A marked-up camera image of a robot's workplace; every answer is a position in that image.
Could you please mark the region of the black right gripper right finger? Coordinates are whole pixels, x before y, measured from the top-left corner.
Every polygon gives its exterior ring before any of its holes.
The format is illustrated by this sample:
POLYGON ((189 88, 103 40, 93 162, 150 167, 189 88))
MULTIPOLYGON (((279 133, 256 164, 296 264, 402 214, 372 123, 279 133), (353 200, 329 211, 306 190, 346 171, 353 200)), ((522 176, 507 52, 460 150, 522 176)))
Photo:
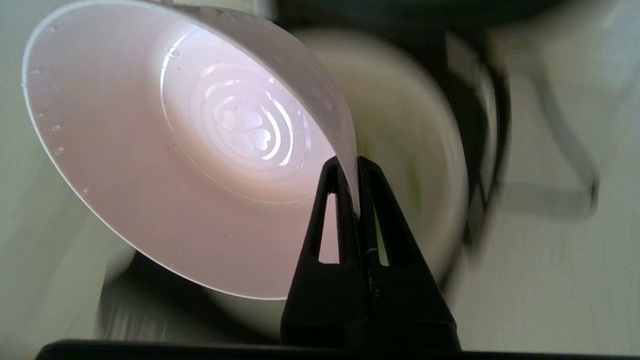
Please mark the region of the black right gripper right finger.
POLYGON ((382 169, 358 158, 360 259, 375 346, 459 351, 457 324, 382 169))

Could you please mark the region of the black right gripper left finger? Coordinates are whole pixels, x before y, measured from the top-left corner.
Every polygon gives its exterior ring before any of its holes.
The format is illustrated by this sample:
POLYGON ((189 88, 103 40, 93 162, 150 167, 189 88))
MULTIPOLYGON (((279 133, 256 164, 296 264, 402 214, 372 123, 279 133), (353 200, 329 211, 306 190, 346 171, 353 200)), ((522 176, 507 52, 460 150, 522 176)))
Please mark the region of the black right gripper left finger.
POLYGON ((325 162, 318 180, 310 221, 283 311, 280 335, 288 346, 366 348, 373 346, 371 292, 366 253, 366 224, 354 201, 338 158, 325 162), (338 262, 319 255, 329 196, 335 196, 332 219, 337 232, 338 262))

